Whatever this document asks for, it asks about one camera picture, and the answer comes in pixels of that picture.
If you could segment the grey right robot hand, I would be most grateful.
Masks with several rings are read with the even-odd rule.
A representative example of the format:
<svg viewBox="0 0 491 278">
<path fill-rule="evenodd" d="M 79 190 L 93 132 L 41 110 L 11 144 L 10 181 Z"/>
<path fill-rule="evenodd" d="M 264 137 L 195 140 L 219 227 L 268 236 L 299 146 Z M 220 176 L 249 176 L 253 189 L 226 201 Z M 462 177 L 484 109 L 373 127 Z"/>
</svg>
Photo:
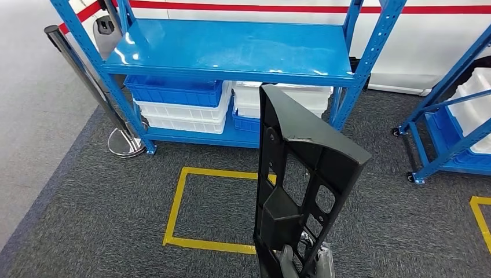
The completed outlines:
<svg viewBox="0 0 491 278">
<path fill-rule="evenodd" d="M 310 251 L 314 247 L 314 240 L 306 231 L 302 232 L 299 242 L 305 245 L 305 251 Z M 291 246 L 285 244 L 282 251 L 277 252 L 277 257 L 283 277 L 299 277 Z M 306 267 L 308 277 L 335 277 L 334 260 L 329 243 L 322 242 L 320 248 L 315 252 L 312 263 Z"/>
</svg>

